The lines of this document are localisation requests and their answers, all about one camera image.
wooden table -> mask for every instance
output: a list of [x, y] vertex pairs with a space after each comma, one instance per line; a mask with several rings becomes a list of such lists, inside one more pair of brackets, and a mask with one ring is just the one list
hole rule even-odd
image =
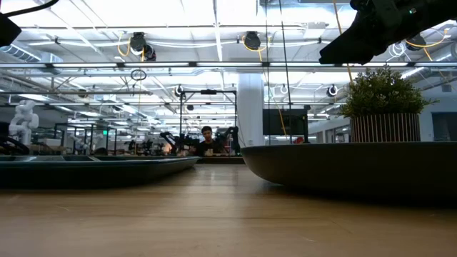
[[0, 256], [457, 256], [457, 211], [290, 193], [244, 165], [103, 191], [0, 193]]

white column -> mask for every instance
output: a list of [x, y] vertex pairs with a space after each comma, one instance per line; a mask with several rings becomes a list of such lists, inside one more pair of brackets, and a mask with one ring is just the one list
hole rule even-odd
[[240, 146], [263, 146], [262, 74], [239, 74], [238, 82], [238, 137]]

dark shirt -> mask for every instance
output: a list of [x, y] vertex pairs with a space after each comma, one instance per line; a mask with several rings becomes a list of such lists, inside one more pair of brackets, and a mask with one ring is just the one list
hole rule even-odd
[[203, 141], [197, 145], [195, 154], [198, 156], [205, 156], [206, 151], [209, 149], [213, 149], [213, 153], [225, 153], [224, 147], [215, 141], [212, 141], [211, 143]]

man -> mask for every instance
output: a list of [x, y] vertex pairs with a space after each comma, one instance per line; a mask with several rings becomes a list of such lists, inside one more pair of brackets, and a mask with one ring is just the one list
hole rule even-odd
[[205, 141], [199, 143], [193, 152], [197, 156], [208, 156], [213, 153], [225, 153], [224, 146], [216, 143], [213, 140], [213, 129], [210, 126], [204, 126], [201, 129], [201, 133], [205, 138]]

dark planter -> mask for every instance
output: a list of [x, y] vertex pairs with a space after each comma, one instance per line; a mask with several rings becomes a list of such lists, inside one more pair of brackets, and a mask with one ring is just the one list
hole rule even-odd
[[417, 114], [376, 114], [351, 119], [352, 142], [417, 142]]

